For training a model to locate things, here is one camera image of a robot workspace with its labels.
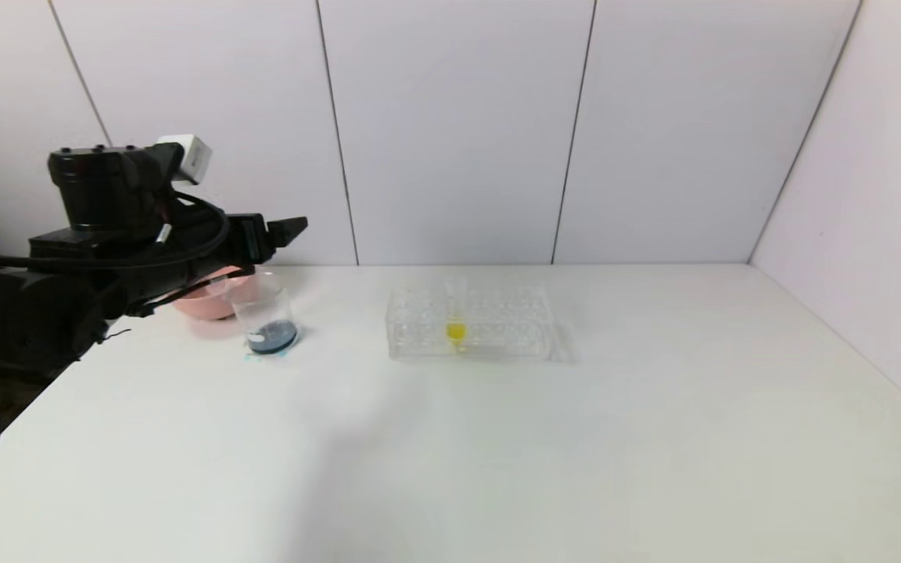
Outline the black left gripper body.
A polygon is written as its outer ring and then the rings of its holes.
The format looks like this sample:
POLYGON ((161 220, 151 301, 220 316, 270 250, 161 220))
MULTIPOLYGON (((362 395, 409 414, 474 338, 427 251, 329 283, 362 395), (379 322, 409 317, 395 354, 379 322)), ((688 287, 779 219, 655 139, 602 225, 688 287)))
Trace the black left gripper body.
MULTIPOLYGON (((183 224, 173 229, 175 249, 193 249, 210 242, 221 229, 221 219, 214 213, 190 213, 183 224)), ((271 256, 265 245, 264 218, 259 213, 228 215, 228 235, 215 250, 198 259, 175 264, 171 268, 173 282, 191 282, 217 274, 218 271, 240 271, 254 274, 257 267, 271 256)))

